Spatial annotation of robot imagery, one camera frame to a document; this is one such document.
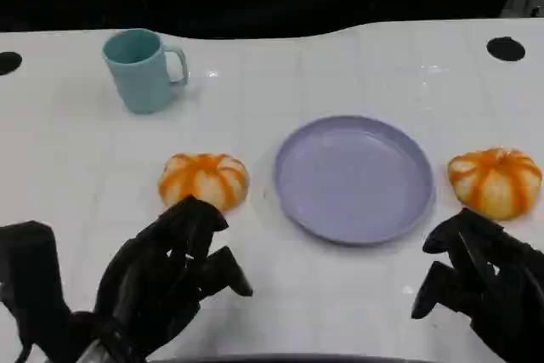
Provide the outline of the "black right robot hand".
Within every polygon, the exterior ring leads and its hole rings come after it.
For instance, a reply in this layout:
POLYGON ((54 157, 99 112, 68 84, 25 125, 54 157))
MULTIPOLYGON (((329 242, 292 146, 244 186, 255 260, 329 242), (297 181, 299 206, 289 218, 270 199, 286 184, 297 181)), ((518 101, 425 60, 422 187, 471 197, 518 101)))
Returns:
POLYGON ((543 360, 543 253, 499 224, 463 208, 423 243, 432 263, 412 306, 420 320, 440 304, 468 316, 470 327, 506 362, 543 360))

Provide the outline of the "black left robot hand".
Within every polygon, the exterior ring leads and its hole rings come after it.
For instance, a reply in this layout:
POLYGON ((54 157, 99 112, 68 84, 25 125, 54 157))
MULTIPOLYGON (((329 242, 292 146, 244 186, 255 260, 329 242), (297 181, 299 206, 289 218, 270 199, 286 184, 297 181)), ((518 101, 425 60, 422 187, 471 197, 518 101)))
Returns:
POLYGON ((191 323, 202 300, 225 288, 252 296, 231 250, 210 250, 228 226, 216 207, 188 196, 117 251, 93 308, 99 340, 115 362, 144 362, 191 323))

